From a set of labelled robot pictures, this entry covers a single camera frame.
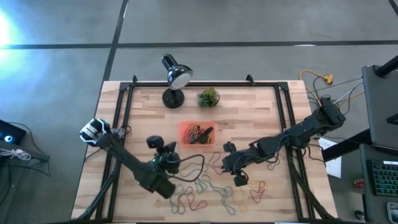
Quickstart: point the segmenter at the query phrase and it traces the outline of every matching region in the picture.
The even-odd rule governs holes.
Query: orange container
[[[213,130],[209,133],[205,144],[197,142],[190,144],[194,139],[203,134],[208,128],[212,127]],[[216,142],[215,123],[212,121],[182,121],[178,125],[178,138],[181,147],[209,147],[213,146]]]

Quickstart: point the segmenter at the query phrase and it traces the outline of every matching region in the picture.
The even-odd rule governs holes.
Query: potted plant
[[[214,107],[220,100],[220,94],[213,88],[209,87],[202,93],[198,93],[198,104],[202,107]]]

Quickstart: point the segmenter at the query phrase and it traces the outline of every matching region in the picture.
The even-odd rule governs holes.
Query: concrete floor
[[[3,0],[0,45],[110,44],[121,5],[122,0]],[[388,0],[130,0],[119,42],[398,40],[397,19]],[[196,80],[242,80],[248,73],[257,80],[295,80],[299,71],[311,69],[332,73],[340,83],[397,52],[397,45],[119,49],[109,79],[165,80],[160,57],[171,53],[194,69]],[[78,132],[95,113],[108,56],[109,49],[0,50],[0,119],[28,125],[51,155],[52,171],[46,177],[12,169],[1,223],[70,218],[86,149]],[[313,79],[305,76],[308,85]],[[359,82],[321,95],[337,99]],[[352,101],[345,125],[328,135],[347,138],[367,127],[361,96]],[[24,145],[32,147],[29,138]],[[353,211],[362,207],[351,185],[358,177],[357,152],[343,157],[342,179],[330,177],[345,220],[354,220]]]

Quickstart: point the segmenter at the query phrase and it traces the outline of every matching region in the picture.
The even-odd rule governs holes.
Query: wooden table
[[[288,81],[292,105],[296,122],[301,122],[310,115],[310,106],[302,81]],[[105,119],[112,123],[116,99],[120,82],[105,82],[98,103],[97,118]],[[181,121],[214,121],[216,123],[216,143],[213,147],[179,148],[181,158],[194,154],[203,154],[206,162],[214,152],[220,152],[221,158],[226,154],[223,144],[227,141],[235,143],[238,150],[247,149],[248,143],[264,136],[273,136],[281,132],[279,114],[275,100],[274,89],[270,87],[218,87],[220,102],[214,108],[199,108],[197,106],[198,92],[204,88],[186,87],[183,89],[185,102],[182,107],[168,109],[163,105],[162,94],[164,87],[134,88],[129,125],[132,131],[126,137],[126,149],[142,161],[153,158],[154,150],[149,149],[146,138],[151,135],[162,136],[166,143],[178,140],[178,124]],[[312,156],[322,158],[318,147],[312,148]],[[89,147],[87,154],[96,148]],[[90,157],[83,166],[80,184],[76,195],[72,218],[83,213],[98,193],[103,175],[106,153],[101,151]],[[250,193],[259,200],[258,194],[251,192],[249,185],[238,188],[234,186],[233,176],[229,174],[218,175],[209,168],[206,171],[212,184],[217,187],[230,186],[233,196],[226,200],[236,213],[230,215],[221,204],[221,195],[211,188],[202,194],[196,192],[194,183],[182,183],[184,187],[192,186],[195,190],[193,207],[199,201],[206,200],[208,206],[203,209],[191,211],[185,196],[181,201],[186,207],[183,215],[171,212],[169,200],[163,199],[159,194],[150,194],[134,180],[133,174],[124,166],[121,169],[118,196],[114,210],[114,222],[292,222],[297,221],[292,186],[285,156],[285,149],[280,150],[280,164],[274,170],[267,169],[267,163],[253,164],[245,168],[250,176],[251,186],[258,188],[259,182],[266,183],[265,192],[259,203],[256,203]],[[320,203],[333,216],[337,217],[333,196],[331,194],[325,166],[320,161],[304,158],[308,181],[312,192]],[[305,217],[307,209],[305,197],[300,190],[300,198]]]

